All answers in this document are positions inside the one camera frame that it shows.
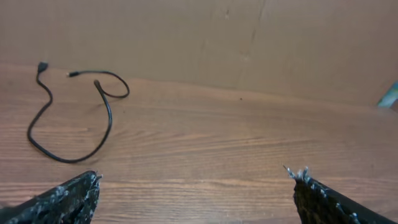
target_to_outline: teal object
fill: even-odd
[[[387,91],[387,93],[381,98],[378,107],[381,108],[390,108],[394,102],[398,99],[398,81],[392,84],[391,88]]]

